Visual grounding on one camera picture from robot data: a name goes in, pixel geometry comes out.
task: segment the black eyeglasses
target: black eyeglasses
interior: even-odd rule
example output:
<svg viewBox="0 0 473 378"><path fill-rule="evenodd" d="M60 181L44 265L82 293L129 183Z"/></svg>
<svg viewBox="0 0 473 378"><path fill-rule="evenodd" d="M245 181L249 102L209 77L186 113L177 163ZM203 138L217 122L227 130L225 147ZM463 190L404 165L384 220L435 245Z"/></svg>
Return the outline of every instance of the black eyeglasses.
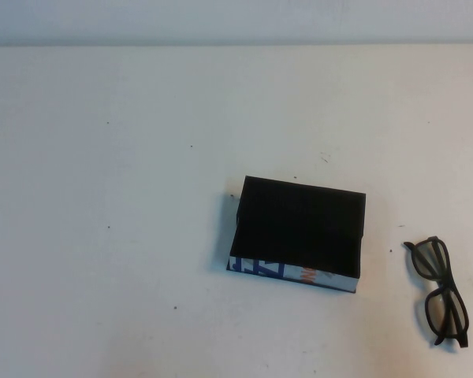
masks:
<svg viewBox="0 0 473 378"><path fill-rule="evenodd" d="M438 345L445 339L456 339L461 348L467 347L466 306L457 290L450 268L447 246L433 236L418 244L404 244L412 252L417 273L427 280L437 281L439 288L426 297L426 318Z"/></svg>

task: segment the eyeglass temple arm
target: eyeglass temple arm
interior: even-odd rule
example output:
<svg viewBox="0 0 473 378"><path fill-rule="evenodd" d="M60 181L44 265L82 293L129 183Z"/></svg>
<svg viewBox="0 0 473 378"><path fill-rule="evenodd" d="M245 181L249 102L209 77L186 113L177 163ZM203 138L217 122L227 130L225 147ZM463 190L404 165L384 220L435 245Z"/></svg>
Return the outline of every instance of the eyeglass temple arm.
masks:
<svg viewBox="0 0 473 378"><path fill-rule="evenodd" d="M438 248L438 240L437 239L432 240L431 244L433 244L434 254L436 254L436 258L438 260L438 263L441 266L441 271L444 272L446 270L446 267L445 267L444 258L443 258L443 256L441 255L441 252L440 252L440 248Z"/></svg>
<svg viewBox="0 0 473 378"><path fill-rule="evenodd" d="M443 302L445 303L445 314L443 315L443 320L441 321L441 327L439 329L440 335L438 335L438 337L436 338L434 345L440 345L441 343L443 343L443 340L445 340L445 335L447 334L447 326L449 325L450 311L452 310L452 304L447 299L445 292L442 292L441 296L443 297Z"/></svg>
<svg viewBox="0 0 473 378"><path fill-rule="evenodd" d="M452 316L454 318L454 323L456 325L456 333L457 333L457 341L459 342L459 345L461 348L466 348L467 347L467 333L463 330L463 323L460 321L460 316L459 316L459 311L457 311L457 306L454 304L452 296L448 296L450 306L452 308Z"/></svg>
<svg viewBox="0 0 473 378"><path fill-rule="evenodd" d="M416 246L414 243L404 242L404 245L414 254L417 260L419 260L420 263L424 265L424 268L426 268L432 276L434 274L437 274L433 266L428 262L428 260L426 260L426 258L422 254L415 252Z"/></svg>

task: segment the eyeglass frame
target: eyeglass frame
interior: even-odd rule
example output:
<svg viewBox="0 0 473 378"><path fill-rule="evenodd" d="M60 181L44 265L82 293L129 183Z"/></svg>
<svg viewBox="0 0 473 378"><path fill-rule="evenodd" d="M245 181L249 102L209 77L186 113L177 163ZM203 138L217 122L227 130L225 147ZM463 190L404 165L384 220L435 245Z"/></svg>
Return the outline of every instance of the eyeglass frame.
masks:
<svg viewBox="0 0 473 378"><path fill-rule="evenodd" d="M443 268L442 274L438 273L434 275L433 274L433 272L435 272L434 268L425 259L423 254L419 252L419 247L427 243L431 243L431 245L433 246L434 254L436 255L436 258L438 259L439 264L441 264L441 267ZM441 247L443 248L444 255L445 255L445 261L443 261L443 258L441 258L441 252L438 250L438 245L435 243L441 244ZM449 256L449 251L447 249L447 246L437 236L431 236L430 238L417 244L405 242L404 245L412 253L412 263L415 267L416 272L422 278L425 278L426 280L437 282L439 286L438 289L433 290L431 293L428 294L428 296L426 297L425 304L424 304L425 310L426 310L427 323L429 324L431 331L433 331L433 333L437 336L436 341L434 342L434 345L441 344L445 339L456 339L461 348L467 347L467 329L469 328L470 323L469 323L469 318L467 315L466 306L464 305L464 301L460 296L459 290L457 290L457 286L452 275L452 268L450 266L450 256ZM424 267L429 272L431 272L430 276L425 275L421 272L421 269L419 269L419 267L417 266L417 260L419 260L420 263L423 264ZM464 316L464 323L465 323L464 327L462 327L461 319L460 319L459 313L457 312L455 303L453 303L451 296L446 293L447 289L450 290L457 297L457 300L459 301L459 304ZM445 303L445 314L441 321L441 327L439 331L436 329L436 327L433 324L433 321L431 320L431 315L430 315L429 306L428 306L429 301L433 297L436 297L437 295L441 295L443 298L443 302ZM452 321L451 320L452 318L450 317L450 313L452 313L456 333L448 335L447 332L450 326L449 323Z"/></svg>

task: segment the black box lid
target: black box lid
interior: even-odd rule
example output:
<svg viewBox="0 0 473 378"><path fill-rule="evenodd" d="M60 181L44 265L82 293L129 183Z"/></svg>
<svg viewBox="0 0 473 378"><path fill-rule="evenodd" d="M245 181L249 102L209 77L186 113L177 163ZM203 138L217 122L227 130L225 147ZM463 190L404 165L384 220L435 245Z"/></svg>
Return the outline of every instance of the black box lid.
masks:
<svg viewBox="0 0 473 378"><path fill-rule="evenodd" d="M366 195L247 176L231 256L359 278Z"/></svg>

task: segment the white wall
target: white wall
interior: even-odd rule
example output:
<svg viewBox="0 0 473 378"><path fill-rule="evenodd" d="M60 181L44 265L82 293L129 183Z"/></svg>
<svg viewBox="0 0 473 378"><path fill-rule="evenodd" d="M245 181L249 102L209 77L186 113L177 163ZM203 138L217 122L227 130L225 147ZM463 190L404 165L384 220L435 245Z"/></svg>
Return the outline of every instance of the white wall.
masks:
<svg viewBox="0 0 473 378"><path fill-rule="evenodd" d="M0 0L0 44L473 42L473 0Z"/></svg>

